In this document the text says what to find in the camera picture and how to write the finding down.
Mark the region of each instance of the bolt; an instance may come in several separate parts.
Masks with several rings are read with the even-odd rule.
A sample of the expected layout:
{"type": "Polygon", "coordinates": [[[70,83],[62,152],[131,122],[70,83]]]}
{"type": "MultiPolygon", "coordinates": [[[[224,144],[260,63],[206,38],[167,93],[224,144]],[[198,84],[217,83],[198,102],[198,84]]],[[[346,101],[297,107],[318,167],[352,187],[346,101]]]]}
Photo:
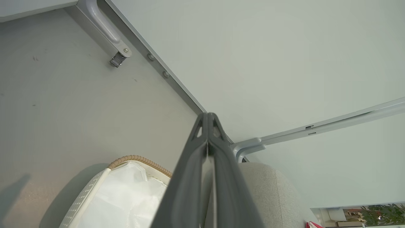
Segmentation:
{"type": "Polygon", "coordinates": [[[165,76],[166,78],[170,78],[170,74],[167,71],[163,72],[163,76],[165,76]]]}
{"type": "Polygon", "coordinates": [[[152,60],[152,61],[155,60],[155,57],[154,57],[151,53],[148,54],[148,58],[149,58],[150,60],[152,60]]]}

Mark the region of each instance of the floor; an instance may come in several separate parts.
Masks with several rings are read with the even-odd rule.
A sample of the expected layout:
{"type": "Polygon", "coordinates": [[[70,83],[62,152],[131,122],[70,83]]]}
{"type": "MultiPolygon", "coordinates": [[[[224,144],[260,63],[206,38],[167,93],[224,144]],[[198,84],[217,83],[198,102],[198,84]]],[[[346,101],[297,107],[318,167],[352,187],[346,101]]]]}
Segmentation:
{"type": "Polygon", "coordinates": [[[67,11],[0,24],[0,228],[58,227],[121,156],[173,171],[196,118],[135,37],[121,34],[133,56],[112,67],[114,50],[67,11]]]}

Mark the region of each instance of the brown wrapped basket handle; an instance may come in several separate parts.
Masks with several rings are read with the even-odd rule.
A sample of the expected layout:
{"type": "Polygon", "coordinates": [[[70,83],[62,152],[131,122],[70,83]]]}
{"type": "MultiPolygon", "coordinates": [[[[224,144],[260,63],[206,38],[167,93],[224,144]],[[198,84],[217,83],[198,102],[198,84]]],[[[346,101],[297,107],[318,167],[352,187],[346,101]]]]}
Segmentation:
{"type": "Polygon", "coordinates": [[[146,159],[146,158],[144,158],[142,156],[138,156],[138,155],[128,155],[128,156],[118,158],[117,160],[113,161],[107,168],[114,169],[115,167],[123,164],[126,161],[139,161],[139,162],[142,162],[145,165],[148,165],[148,166],[154,168],[155,170],[163,173],[164,175],[168,176],[169,178],[172,178],[172,173],[169,170],[163,168],[162,166],[154,163],[153,161],[151,161],[149,159],[146,159]]]}

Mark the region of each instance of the white desk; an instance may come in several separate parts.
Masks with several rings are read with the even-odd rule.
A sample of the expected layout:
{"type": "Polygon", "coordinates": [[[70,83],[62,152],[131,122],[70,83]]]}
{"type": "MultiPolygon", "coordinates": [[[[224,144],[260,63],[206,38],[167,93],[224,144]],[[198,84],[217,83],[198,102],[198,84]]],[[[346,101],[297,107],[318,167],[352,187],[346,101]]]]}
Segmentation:
{"type": "Polygon", "coordinates": [[[234,142],[405,97],[404,1],[107,2],[234,142]]]}

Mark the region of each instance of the red object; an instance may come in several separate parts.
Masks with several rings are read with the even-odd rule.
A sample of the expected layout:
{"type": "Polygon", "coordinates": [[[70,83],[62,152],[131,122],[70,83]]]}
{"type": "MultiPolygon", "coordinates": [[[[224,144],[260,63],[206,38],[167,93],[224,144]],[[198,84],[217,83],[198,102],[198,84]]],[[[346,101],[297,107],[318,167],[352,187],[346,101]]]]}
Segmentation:
{"type": "Polygon", "coordinates": [[[323,227],[313,222],[307,222],[307,228],[323,228],[323,227]]]}

